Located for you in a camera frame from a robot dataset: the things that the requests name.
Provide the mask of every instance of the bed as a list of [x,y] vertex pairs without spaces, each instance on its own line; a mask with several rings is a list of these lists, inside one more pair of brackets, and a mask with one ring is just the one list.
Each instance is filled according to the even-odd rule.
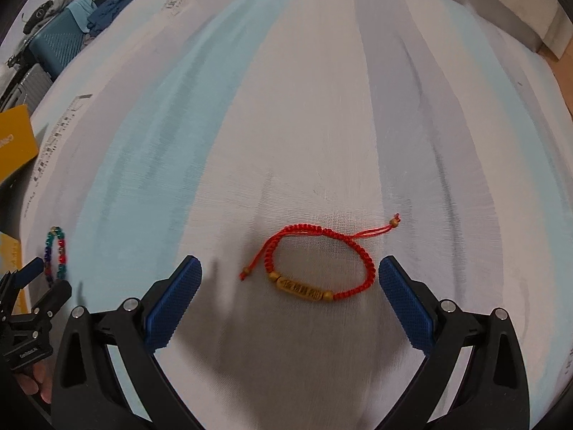
[[[42,256],[64,229],[68,311],[115,309],[185,255],[201,261],[157,358],[206,428],[371,429],[423,360],[376,286],[318,306],[272,289],[262,267],[240,282],[299,222],[350,233],[399,212],[365,248],[464,310],[509,311],[532,426],[569,381],[573,122],[546,62],[471,8],[134,0],[32,123],[22,253]],[[294,239],[277,249],[282,272],[333,290],[362,280],[343,245]]]

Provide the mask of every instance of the blue gripper pad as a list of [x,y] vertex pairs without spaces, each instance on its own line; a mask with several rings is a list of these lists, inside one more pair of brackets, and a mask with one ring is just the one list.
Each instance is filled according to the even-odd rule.
[[429,356],[434,347],[434,323],[391,258],[380,262],[378,280],[412,347]]
[[167,346],[191,299],[201,284],[201,262],[190,257],[163,296],[147,315],[145,321],[145,348],[152,354]]
[[44,271],[44,260],[36,257],[27,265],[18,270],[15,274],[14,287],[19,290],[28,286],[34,278]]

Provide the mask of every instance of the teal suitcase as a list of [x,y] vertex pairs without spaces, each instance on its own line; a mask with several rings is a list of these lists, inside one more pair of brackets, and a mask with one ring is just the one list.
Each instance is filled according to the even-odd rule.
[[35,61],[55,80],[80,52],[84,33],[72,12],[65,8],[42,27],[28,45]]

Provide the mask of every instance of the blue cloth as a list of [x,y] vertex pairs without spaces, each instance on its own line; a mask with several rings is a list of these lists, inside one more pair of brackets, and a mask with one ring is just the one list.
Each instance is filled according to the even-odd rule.
[[88,17],[90,35],[96,37],[101,34],[131,1],[132,0],[107,0],[102,3],[101,6]]
[[93,0],[73,0],[68,9],[72,12],[73,18],[76,20],[77,25],[84,34],[87,34],[88,17],[97,9],[97,5]]

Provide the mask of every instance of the beaded bracelet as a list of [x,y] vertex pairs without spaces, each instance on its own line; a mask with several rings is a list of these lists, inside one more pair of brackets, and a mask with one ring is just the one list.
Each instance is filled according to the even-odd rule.
[[[244,280],[250,273],[253,271],[253,268],[257,265],[257,262],[261,258],[263,254],[265,254],[265,269],[268,274],[269,280],[276,284],[276,287],[281,290],[285,291],[289,294],[293,294],[295,296],[301,297],[305,300],[324,300],[327,302],[333,300],[340,300],[345,299],[355,294],[358,294],[362,291],[367,290],[369,287],[372,286],[374,283],[374,279],[376,278],[376,267],[374,266],[374,262],[372,258],[366,252],[365,248],[360,246],[354,239],[362,239],[368,237],[375,237],[381,234],[386,234],[393,228],[397,228],[400,223],[400,215],[396,213],[394,218],[390,220],[390,222],[381,228],[374,228],[374,229],[367,229],[365,231],[360,231],[359,233],[346,235],[342,233],[338,233],[333,231],[329,228],[322,228],[321,226],[316,225],[309,225],[309,224],[298,224],[298,225],[290,225],[285,226],[282,230],[278,233],[274,234],[270,238],[268,238],[261,247],[261,250],[254,256],[253,261],[243,269],[240,274],[241,281]],[[342,291],[333,293],[329,290],[321,290],[320,288],[316,288],[314,286],[310,286],[305,283],[300,283],[299,281],[293,281],[289,278],[284,277],[279,272],[274,269],[273,263],[273,253],[274,250],[279,245],[280,240],[285,236],[326,236],[332,239],[337,239],[338,241],[342,241],[346,243],[350,248],[354,249],[358,256],[364,262],[366,267],[366,279],[365,281],[353,288],[351,290]]]
[[58,239],[59,253],[56,278],[58,280],[64,280],[66,277],[66,240],[64,232],[59,226],[53,226],[46,237],[46,250],[44,252],[44,274],[46,275],[46,281],[50,288],[54,284],[54,278],[52,277],[52,246],[54,244],[54,238]]

